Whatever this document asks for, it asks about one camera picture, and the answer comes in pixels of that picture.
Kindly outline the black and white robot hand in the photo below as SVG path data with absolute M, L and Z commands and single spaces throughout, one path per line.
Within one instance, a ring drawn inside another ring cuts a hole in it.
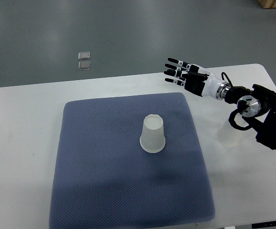
M 223 100 L 226 92 L 231 88 L 230 83 L 220 80 L 210 70 L 196 64 L 190 64 L 174 58 L 167 59 L 167 70 L 164 74 L 166 82 L 183 87 L 188 92 L 203 97 L 210 96 Z

